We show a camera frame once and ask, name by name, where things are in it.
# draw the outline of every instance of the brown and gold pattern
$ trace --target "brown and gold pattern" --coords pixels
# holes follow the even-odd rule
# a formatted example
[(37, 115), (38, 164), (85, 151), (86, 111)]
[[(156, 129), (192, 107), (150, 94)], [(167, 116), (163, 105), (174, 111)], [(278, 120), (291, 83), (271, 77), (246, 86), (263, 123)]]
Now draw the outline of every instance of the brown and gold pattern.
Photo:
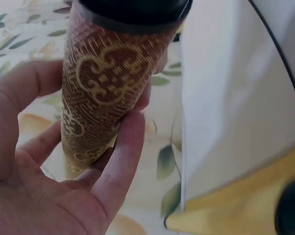
[(75, 2), (69, 19), (62, 115), (66, 162), (76, 173), (116, 137), (180, 25), (155, 34), (116, 33), (86, 21), (80, 9)]

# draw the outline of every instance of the black cap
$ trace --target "black cap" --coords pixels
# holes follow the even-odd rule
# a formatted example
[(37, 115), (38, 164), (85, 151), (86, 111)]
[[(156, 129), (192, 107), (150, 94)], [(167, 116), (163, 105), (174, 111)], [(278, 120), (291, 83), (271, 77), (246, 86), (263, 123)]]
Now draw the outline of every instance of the black cap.
[(281, 194), (275, 214), (275, 229), (279, 235), (295, 235), (295, 180)]
[(191, 0), (79, 0), (88, 10), (125, 23), (154, 25), (179, 19)]

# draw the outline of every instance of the hand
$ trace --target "hand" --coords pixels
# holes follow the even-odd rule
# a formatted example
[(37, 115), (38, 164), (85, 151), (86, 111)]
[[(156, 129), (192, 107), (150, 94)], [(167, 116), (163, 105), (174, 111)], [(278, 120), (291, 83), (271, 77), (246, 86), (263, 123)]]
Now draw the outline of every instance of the hand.
[(18, 113), (60, 89), (61, 77), (62, 61), (33, 61), (0, 78), (0, 235), (104, 235), (135, 175), (144, 139), (136, 111), (120, 124), (115, 149), (75, 181), (40, 168), (61, 140), (59, 122), (16, 149)]

